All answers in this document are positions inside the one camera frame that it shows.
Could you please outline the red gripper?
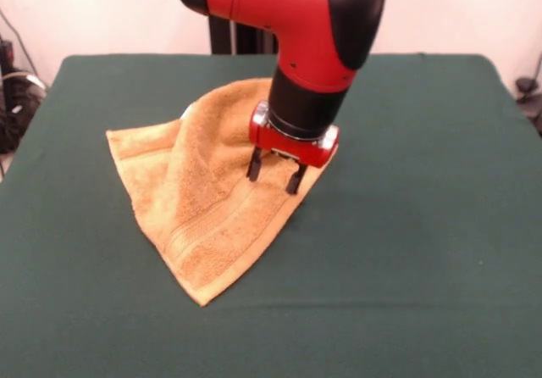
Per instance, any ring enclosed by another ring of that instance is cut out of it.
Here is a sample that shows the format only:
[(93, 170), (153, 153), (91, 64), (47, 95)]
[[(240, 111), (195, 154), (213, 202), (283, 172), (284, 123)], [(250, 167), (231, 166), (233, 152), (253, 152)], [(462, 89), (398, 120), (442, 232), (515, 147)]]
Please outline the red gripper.
[(316, 140), (303, 141), (275, 129), (269, 118), (268, 102), (260, 101), (252, 113), (249, 124), (249, 139), (255, 147), (246, 177), (250, 182), (257, 181), (262, 168), (263, 150), (284, 155), (299, 163), (297, 171), (292, 174), (285, 189), (289, 195), (296, 195), (306, 174), (307, 166), (322, 168), (330, 161), (339, 144), (340, 129), (336, 125), (331, 125)]

